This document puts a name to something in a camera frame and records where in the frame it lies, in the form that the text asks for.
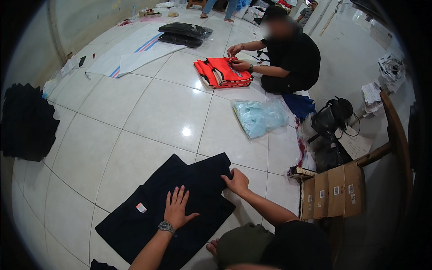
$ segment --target hand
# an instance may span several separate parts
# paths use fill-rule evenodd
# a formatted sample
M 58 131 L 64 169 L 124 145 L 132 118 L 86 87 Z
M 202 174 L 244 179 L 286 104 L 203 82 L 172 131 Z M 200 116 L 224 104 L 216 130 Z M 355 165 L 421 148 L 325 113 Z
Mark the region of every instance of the hand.
M 237 44 L 229 47 L 229 49 L 226 51 L 228 53 L 228 57 L 229 58 L 234 57 L 236 54 L 241 52 L 243 48 L 244 48 L 243 44 Z
M 237 168 L 232 169 L 231 175 L 232 180 L 230 180 L 226 175 L 221 175 L 221 177 L 225 181 L 229 190 L 241 197 L 249 191 L 249 179 Z
M 247 71 L 251 64 L 245 60 L 235 60 L 235 62 L 231 63 L 231 66 L 237 71 Z
M 163 218 L 166 222 L 171 224 L 174 230 L 182 227 L 194 217 L 199 216 L 198 213 L 192 213 L 188 216 L 184 215 L 184 209 L 186 207 L 187 200 L 189 199 L 189 191 L 186 191 L 184 197 L 183 193 L 184 186 L 181 186 L 180 191 L 178 190 L 178 187 L 175 187 L 174 192 L 172 193 L 172 199 L 171 191 L 168 191 L 168 194 L 166 195 L 165 215 Z

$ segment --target bare feet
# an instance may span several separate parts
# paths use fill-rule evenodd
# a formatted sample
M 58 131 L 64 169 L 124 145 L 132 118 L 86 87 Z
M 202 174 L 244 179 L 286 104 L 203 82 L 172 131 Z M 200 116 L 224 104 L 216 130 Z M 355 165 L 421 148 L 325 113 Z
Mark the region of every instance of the bare feet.
M 217 248 L 217 242 L 219 242 L 219 238 L 216 238 L 216 240 L 210 241 L 210 244 L 207 244 L 206 249 L 214 256 L 216 257 L 216 248 Z

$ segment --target sticker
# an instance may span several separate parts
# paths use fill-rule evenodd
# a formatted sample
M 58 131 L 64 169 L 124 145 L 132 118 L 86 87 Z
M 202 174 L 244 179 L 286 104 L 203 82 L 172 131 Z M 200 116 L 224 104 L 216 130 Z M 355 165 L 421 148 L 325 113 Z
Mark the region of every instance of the sticker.
M 145 208 L 145 207 L 143 206 L 142 203 L 137 204 L 137 206 L 135 206 L 135 207 L 136 207 L 136 208 L 138 209 L 138 211 L 140 211 L 141 213 L 144 213 L 144 212 L 147 211 L 147 208 Z

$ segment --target plastic bottle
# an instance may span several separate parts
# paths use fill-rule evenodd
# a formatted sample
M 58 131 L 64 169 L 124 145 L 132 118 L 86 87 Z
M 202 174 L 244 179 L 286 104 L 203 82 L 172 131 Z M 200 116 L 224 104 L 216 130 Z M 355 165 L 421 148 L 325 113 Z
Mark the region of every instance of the plastic bottle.
M 135 10 L 135 6 L 132 7 L 132 17 L 131 17 L 131 21 L 135 21 L 137 19 L 137 11 Z

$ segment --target wristwatch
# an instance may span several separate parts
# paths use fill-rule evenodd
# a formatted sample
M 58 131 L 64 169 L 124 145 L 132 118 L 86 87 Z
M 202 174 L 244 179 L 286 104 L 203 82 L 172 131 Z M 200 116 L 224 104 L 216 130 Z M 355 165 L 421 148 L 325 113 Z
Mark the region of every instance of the wristwatch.
M 166 221 L 162 221 L 161 223 L 159 223 L 159 229 L 161 231 L 169 231 L 170 233 L 172 233 L 172 235 L 175 234 L 174 228 Z

